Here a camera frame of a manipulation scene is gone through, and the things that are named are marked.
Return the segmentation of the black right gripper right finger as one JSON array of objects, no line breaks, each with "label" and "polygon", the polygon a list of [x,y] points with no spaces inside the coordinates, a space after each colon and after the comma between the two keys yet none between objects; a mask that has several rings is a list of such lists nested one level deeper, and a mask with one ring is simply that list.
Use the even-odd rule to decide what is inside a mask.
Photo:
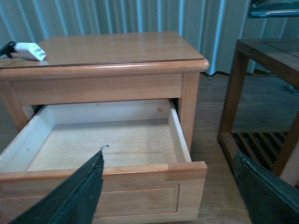
[{"label": "black right gripper right finger", "polygon": [[253,224],[297,224],[299,190],[242,152],[233,158],[233,173]]}]

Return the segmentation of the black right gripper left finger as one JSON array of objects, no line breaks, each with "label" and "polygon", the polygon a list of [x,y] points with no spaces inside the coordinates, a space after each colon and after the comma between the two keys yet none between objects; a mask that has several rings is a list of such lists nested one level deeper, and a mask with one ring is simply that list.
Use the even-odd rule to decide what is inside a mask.
[{"label": "black right gripper left finger", "polygon": [[103,186],[104,145],[45,198],[11,224],[90,224]]}]

